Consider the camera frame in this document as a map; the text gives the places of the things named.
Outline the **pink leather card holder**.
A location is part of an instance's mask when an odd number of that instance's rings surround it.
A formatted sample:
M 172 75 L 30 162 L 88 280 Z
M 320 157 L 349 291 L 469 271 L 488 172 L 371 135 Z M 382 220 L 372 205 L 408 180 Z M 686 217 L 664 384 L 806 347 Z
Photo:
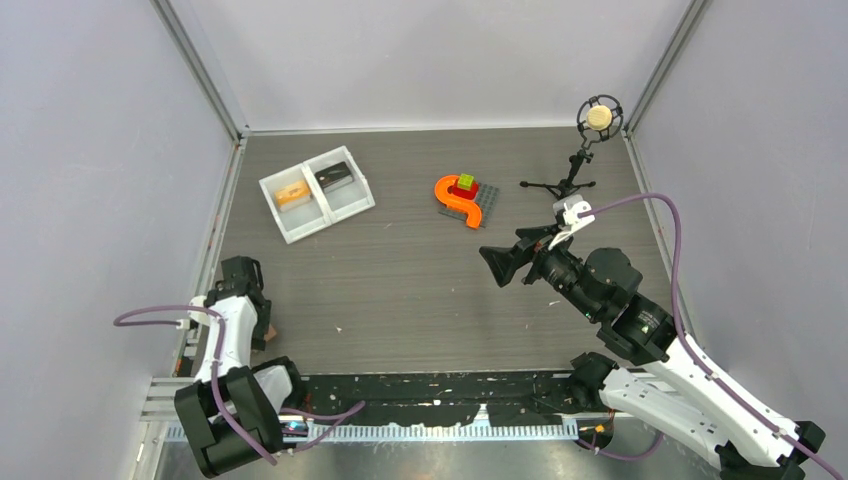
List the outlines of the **pink leather card holder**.
M 278 332 L 273 325 L 270 325 L 263 336 L 265 343 L 270 343 L 278 336 Z

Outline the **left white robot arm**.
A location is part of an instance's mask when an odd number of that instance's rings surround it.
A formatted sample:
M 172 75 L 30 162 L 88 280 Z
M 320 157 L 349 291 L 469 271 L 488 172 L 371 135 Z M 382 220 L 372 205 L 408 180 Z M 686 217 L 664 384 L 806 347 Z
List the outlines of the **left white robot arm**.
M 279 412 L 298 412 L 307 398 L 294 363 L 279 357 L 250 366 L 266 346 L 272 303 L 263 294 L 260 263 L 226 259 L 221 279 L 190 303 L 190 318 L 208 327 L 194 381 L 178 390 L 174 406 L 201 473 L 213 479 L 286 445 Z

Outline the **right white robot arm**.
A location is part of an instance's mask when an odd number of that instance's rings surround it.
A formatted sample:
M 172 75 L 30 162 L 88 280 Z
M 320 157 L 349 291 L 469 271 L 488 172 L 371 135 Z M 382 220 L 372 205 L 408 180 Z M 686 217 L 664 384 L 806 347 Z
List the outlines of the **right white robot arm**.
M 619 358 L 673 388 L 645 385 L 596 352 L 573 359 L 571 397 L 584 410 L 600 406 L 628 413 L 688 447 L 723 479 L 802 479 L 803 463 L 826 435 L 811 421 L 793 421 L 727 378 L 689 335 L 679 336 L 673 316 L 639 293 L 641 273 L 617 248 L 573 255 L 553 226 L 517 230 L 510 248 L 479 253 L 498 286 L 522 267 L 523 283 L 548 283 L 591 323 Z

